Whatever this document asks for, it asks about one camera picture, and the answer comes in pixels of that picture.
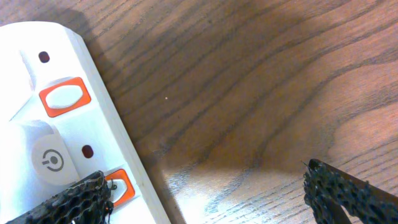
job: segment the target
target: gray icon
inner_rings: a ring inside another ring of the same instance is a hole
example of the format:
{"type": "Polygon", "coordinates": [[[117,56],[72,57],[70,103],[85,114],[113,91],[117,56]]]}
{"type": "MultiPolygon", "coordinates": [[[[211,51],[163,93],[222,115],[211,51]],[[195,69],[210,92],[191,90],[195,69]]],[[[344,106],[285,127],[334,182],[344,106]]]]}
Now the gray icon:
{"type": "MultiPolygon", "coordinates": [[[[58,151],[56,151],[54,149],[46,150],[44,152],[44,154],[43,154],[43,159],[45,159],[46,155],[48,153],[51,153],[51,152],[55,153],[61,159],[61,165],[59,166],[59,168],[56,168],[56,169],[54,169],[54,168],[52,168],[50,166],[47,166],[47,169],[51,170],[52,172],[58,172],[58,171],[62,170],[62,168],[63,168],[63,157],[61,156],[61,154],[58,151]]],[[[50,160],[46,160],[46,161],[42,162],[43,165],[46,165],[46,164],[49,164],[49,163],[52,163],[53,165],[57,165],[58,164],[58,158],[56,156],[51,156],[50,160]]]]}

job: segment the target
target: screw hole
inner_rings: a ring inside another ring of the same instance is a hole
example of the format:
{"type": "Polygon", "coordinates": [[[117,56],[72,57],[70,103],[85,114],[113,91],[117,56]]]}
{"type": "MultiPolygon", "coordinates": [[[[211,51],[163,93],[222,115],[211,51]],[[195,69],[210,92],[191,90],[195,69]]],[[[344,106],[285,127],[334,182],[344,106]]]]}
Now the screw hole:
{"type": "Polygon", "coordinates": [[[93,148],[91,148],[91,146],[89,146],[89,145],[83,146],[82,149],[81,149],[81,152],[83,153],[83,155],[84,155],[87,159],[93,157],[93,155],[94,155],[93,148]]]}
{"type": "Polygon", "coordinates": [[[50,60],[50,56],[47,52],[40,52],[39,59],[42,63],[47,63],[50,60]]]}

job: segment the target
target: black 3d printed part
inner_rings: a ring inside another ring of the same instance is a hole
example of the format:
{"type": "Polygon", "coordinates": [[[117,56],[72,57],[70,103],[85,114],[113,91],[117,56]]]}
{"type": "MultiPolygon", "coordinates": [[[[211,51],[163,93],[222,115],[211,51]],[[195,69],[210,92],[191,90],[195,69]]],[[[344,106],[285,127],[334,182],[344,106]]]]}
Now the black 3d printed part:
{"type": "Polygon", "coordinates": [[[363,223],[398,223],[398,198],[316,159],[304,175],[305,203],[318,224],[351,223],[341,206],[363,223]]]}
{"type": "Polygon", "coordinates": [[[113,211],[111,188],[104,174],[96,171],[9,224],[92,223],[104,224],[113,211]]]}

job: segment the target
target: wooden table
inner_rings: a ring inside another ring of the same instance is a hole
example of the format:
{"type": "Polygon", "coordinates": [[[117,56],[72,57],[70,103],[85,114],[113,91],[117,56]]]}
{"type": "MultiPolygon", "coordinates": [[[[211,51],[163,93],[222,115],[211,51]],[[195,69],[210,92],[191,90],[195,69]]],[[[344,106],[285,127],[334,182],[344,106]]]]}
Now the wooden table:
{"type": "Polygon", "coordinates": [[[313,157],[398,194],[396,0],[1,2],[31,20],[83,36],[174,223],[313,223],[313,157]]]}

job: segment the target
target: wood grain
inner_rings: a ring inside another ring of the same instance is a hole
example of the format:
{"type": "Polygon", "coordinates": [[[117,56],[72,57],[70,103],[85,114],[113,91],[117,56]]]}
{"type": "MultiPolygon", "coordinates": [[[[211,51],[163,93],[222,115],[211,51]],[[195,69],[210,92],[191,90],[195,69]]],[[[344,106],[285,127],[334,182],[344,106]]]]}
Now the wood grain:
{"type": "Polygon", "coordinates": [[[314,223],[321,159],[398,194],[395,0],[3,1],[83,36],[174,223],[314,223]]]}

